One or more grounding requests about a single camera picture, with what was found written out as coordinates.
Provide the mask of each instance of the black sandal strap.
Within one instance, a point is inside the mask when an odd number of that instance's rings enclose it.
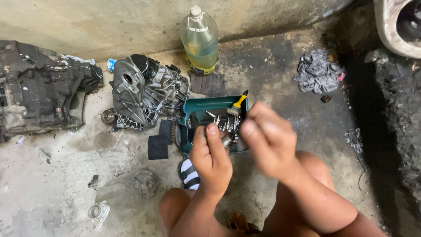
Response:
[[[199,178],[199,177],[193,178],[193,179],[191,179],[189,182],[187,182],[187,183],[184,185],[184,189],[189,189],[189,188],[191,188],[193,185],[196,185],[196,184],[199,184],[199,183],[200,183],[200,178]]]
[[[181,180],[187,179],[187,176],[191,173],[194,173],[195,171],[195,168],[193,166],[190,166],[190,168],[180,173]]]

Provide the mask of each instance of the cut plastic bottle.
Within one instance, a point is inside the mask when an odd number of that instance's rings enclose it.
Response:
[[[105,226],[112,234],[118,235],[123,226],[143,211],[157,184],[158,176],[148,168],[110,180],[97,191],[96,204],[88,211],[95,230]]]

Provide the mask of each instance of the concrete wall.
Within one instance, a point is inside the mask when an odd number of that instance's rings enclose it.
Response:
[[[181,48],[192,5],[217,22],[221,41],[312,24],[352,0],[0,0],[0,38],[97,61]]]

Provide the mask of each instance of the plastic bottle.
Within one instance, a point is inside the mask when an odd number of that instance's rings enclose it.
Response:
[[[123,226],[133,220],[155,193],[158,176],[148,168],[120,175],[101,187],[95,197],[96,204],[88,211],[96,225],[105,226],[118,235]]]
[[[180,38],[189,57],[190,68],[199,75],[215,70],[218,63],[218,26],[200,7],[190,8],[181,22]]]

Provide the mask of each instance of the concrete floor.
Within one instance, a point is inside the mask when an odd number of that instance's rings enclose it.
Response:
[[[257,100],[263,101],[290,120],[298,133],[297,149],[318,155],[327,164],[337,192],[383,229],[386,227],[382,225],[367,173],[361,178],[362,191],[358,188],[362,168],[344,138],[347,129],[355,128],[355,124],[343,88],[329,93],[332,101],[323,104],[321,95],[303,93],[298,90],[297,82],[292,81],[299,57],[308,50],[324,47],[322,34],[322,28],[314,27],[223,43],[217,72],[225,74],[226,95],[249,89],[250,106]],[[149,57],[164,65],[174,64],[187,76],[183,51]],[[105,63],[98,66],[106,68]],[[94,204],[96,191],[87,184],[93,175],[99,175],[98,187],[101,187],[113,177],[137,167],[154,170],[161,178],[161,185],[145,211],[123,228],[121,236],[161,235],[157,205],[166,190],[182,187],[177,171],[182,156],[178,147],[171,145],[169,159],[148,160],[147,139],[158,134],[159,126],[142,132],[128,129],[109,132],[99,114],[112,108],[108,84],[112,77],[104,70],[105,87],[87,96],[86,125],[75,135],[67,131],[52,132],[25,136],[19,146],[15,146],[19,137],[0,144],[1,236],[108,236],[105,229],[93,231],[87,211]],[[47,157],[40,148],[52,155],[51,164],[46,162]],[[232,212],[239,210],[261,228],[274,204],[277,182],[264,177],[254,167],[250,154],[231,158],[234,174],[215,215],[225,224]]]

